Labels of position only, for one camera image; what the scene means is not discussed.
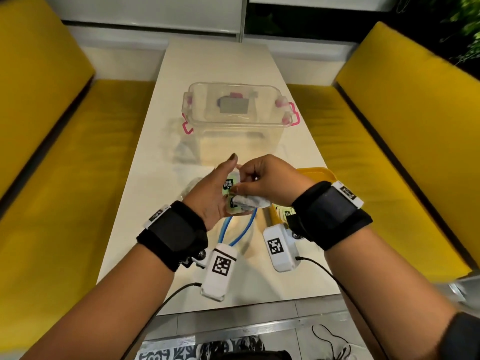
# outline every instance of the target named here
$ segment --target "yellow seat back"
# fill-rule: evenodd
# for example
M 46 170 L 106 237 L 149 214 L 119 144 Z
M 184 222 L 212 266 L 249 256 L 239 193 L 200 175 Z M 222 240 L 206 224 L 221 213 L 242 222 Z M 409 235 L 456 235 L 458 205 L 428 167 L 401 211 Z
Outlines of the yellow seat back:
M 0 0 L 0 197 L 94 70 L 44 0 Z
M 336 80 L 480 264 L 480 82 L 383 23 Z

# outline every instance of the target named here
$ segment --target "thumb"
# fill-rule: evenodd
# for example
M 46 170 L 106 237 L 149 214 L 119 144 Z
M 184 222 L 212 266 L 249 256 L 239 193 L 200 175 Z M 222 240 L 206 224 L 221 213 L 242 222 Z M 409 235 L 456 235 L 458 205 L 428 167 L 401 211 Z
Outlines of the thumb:
M 230 193 L 236 196 L 261 196 L 262 187 L 259 181 L 237 183 L 230 188 Z
M 233 153 L 228 160 L 225 160 L 225 162 L 220 163 L 218 167 L 213 169 L 212 174 L 216 179 L 219 179 L 223 183 L 227 179 L 227 176 L 237 166 L 238 159 L 237 154 Z

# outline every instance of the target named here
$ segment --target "table top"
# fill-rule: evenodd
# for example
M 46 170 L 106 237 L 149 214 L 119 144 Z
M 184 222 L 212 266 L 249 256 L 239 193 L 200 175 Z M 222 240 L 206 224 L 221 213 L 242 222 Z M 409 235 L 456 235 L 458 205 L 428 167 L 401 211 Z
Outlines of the table top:
M 272 85 L 294 102 L 265 45 L 173 38 L 160 68 L 98 281 L 135 245 L 136 236 L 148 217 L 164 204 L 176 200 L 193 178 L 207 175 L 213 169 L 188 160 L 186 146 L 193 136 L 187 136 L 183 131 L 181 109 L 183 93 L 195 82 Z M 232 152 L 225 151 L 225 159 Z M 236 153 L 241 161 L 241 151 Z M 299 124 L 285 129 L 274 154 L 295 168 L 325 167 L 301 118 Z M 249 216 L 233 218 L 225 242 L 237 237 L 248 220 Z M 208 233 L 210 248 L 217 243 L 221 224 L 219 222 Z M 162 309 L 162 314 L 339 293 L 335 282 L 311 263 L 302 262 L 291 272 L 276 272 L 262 237 L 266 227 L 267 219 L 259 210 L 252 228 L 236 246 L 242 255 L 223 302 L 201 296 L 199 289 L 194 287 L 178 294 Z M 300 255 L 327 266 L 322 250 L 314 243 L 299 240 L 297 248 Z M 168 295 L 185 284 L 202 282 L 204 275 L 204 270 L 194 265 L 190 268 L 181 266 Z

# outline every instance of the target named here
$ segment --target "plastic storage box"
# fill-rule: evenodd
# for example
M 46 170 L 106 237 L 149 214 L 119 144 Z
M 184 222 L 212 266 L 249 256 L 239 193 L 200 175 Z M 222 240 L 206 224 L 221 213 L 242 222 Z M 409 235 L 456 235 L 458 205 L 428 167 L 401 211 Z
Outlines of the plastic storage box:
M 182 112 L 203 165 L 232 153 L 240 163 L 273 153 L 293 122 L 287 98 L 273 86 L 197 82 L 184 93 Z

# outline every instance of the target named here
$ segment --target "yellow cushion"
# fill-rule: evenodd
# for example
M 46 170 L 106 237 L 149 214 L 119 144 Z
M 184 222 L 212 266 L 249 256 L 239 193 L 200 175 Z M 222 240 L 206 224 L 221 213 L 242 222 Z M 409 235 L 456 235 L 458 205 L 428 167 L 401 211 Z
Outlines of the yellow cushion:
M 44 0 L 0 0 L 0 197 L 94 70 Z
M 31 346 L 95 285 L 153 87 L 97 81 L 0 220 L 0 352 Z
M 339 92 L 288 88 L 327 167 L 363 199 L 375 230 L 432 282 L 470 272 Z
M 382 23 L 337 81 L 480 264 L 480 82 Z

